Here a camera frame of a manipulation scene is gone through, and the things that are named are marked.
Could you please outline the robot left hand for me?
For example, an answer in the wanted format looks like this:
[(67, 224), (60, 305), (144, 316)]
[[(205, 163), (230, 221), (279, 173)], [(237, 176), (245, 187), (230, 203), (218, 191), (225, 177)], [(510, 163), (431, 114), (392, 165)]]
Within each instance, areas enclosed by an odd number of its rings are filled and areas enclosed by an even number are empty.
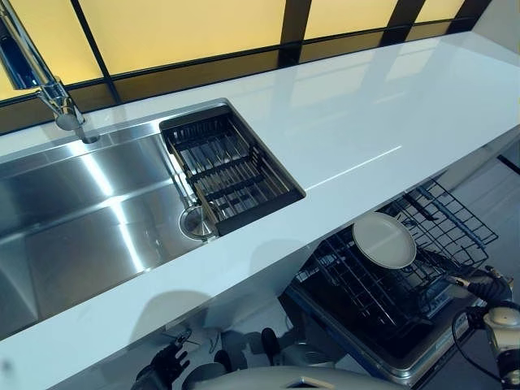
[(188, 352), (183, 349), (183, 345), (175, 342), (154, 356), (151, 366), (164, 386), (171, 386), (188, 368), (190, 361), (187, 356)]

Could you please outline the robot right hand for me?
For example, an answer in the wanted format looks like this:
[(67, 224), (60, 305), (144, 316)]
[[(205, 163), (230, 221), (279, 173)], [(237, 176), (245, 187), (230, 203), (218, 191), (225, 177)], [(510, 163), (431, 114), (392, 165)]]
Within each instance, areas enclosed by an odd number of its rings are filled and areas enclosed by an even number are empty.
[(486, 265), (484, 269), (487, 281), (469, 281), (454, 275), (448, 275), (446, 280), (488, 304), (512, 301), (513, 292), (506, 278), (493, 266)]

